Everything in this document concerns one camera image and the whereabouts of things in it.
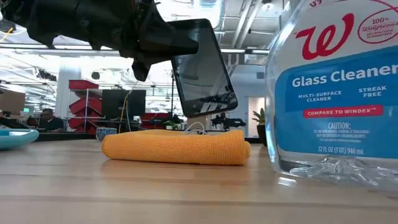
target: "walgreens logo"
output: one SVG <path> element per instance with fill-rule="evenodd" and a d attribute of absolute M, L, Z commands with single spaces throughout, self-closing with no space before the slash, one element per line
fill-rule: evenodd
<path fill-rule="evenodd" d="M 317 29 L 317 27 L 311 27 L 309 29 L 301 30 L 300 32 L 296 33 L 296 39 L 306 37 L 303 50 L 302 50 L 302 55 L 305 60 L 312 60 L 317 57 L 326 57 L 329 55 L 332 55 L 336 51 L 338 51 L 344 43 L 348 40 L 349 35 L 351 34 L 353 27 L 354 27 L 354 14 L 349 13 L 343 17 L 343 22 L 344 22 L 344 33 L 343 36 L 341 37 L 340 41 L 333 47 L 330 46 L 330 44 L 333 42 L 335 39 L 335 34 L 336 34 L 336 26 L 335 25 L 330 25 L 326 27 L 319 37 L 314 37 L 314 33 Z M 310 46 L 313 41 L 313 39 L 317 40 L 317 45 L 316 45 L 316 50 L 314 52 L 311 52 Z"/>

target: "blue label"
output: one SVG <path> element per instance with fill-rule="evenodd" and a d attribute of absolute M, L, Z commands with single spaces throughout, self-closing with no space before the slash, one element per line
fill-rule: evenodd
<path fill-rule="evenodd" d="M 284 71 L 275 126 L 285 151 L 398 158 L 398 47 Z"/>

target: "blue cup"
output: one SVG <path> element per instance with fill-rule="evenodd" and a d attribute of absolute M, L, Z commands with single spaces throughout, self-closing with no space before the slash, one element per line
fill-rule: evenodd
<path fill-rule="evenodd" d="M 104 140 L 105 136 L 117 133 L 118 130 L 116 128 L 97 128 L 95 137 L 97 138 L 97 140 L 102 141 Z"/>

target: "orange microfiber cloth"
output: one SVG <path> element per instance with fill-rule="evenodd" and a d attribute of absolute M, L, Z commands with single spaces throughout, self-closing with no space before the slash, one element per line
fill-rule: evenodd
<path fill-rule="evenodd" d="M 111 159 L 132 161 L 244 165 L 250 144 L 241 130 L 216 136 L 148 130 L 106 136 L 102 152 Z"/>

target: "computer monitor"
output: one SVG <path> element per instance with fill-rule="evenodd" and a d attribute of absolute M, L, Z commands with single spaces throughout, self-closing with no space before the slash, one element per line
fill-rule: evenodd
<path fill-rule="evenodd" d="M 103 90 L 102 116 L 106 119 L 120 118 L 123 103 L 129 90 Z M 133 90 L 128 97 L 129 118 L 145 115 L 146 90 Z M 127 109 L 124 109 L 123 118 L 127 118 Z"/>

